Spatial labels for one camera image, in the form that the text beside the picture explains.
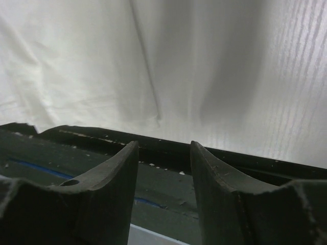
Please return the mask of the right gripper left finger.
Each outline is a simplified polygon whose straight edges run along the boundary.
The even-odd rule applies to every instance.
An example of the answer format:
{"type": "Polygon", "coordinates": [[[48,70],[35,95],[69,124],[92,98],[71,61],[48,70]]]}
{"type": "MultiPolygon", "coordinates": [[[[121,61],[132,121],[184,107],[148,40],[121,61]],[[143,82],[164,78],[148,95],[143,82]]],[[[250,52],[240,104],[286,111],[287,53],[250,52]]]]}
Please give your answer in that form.
{"type": "Polygon", "coordinates": [[[138,142],[60,185],[1,178],[1,244],[127,244],[138,142]]]}

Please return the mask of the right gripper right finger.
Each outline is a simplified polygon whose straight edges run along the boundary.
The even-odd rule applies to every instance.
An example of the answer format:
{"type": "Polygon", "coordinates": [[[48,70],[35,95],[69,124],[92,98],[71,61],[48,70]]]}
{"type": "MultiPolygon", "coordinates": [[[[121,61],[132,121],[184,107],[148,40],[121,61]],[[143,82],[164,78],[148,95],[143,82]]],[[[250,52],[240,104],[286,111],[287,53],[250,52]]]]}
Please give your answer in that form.
{"type": "Polygon", "coordinates": [[[326,244],[326,180],[276,186],[190,147],[203,244],[326,244]]]}

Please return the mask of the white t shirt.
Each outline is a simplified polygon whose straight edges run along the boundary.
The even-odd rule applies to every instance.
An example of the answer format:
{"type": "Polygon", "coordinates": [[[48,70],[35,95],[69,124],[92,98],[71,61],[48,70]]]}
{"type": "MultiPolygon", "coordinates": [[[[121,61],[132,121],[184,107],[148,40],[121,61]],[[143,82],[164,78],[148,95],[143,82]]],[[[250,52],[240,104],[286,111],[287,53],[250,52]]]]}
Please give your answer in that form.
{"type": "Polygon", "coordinates": [[[1,1],[1,124],[281,158],[270,1],[1,1]]]}

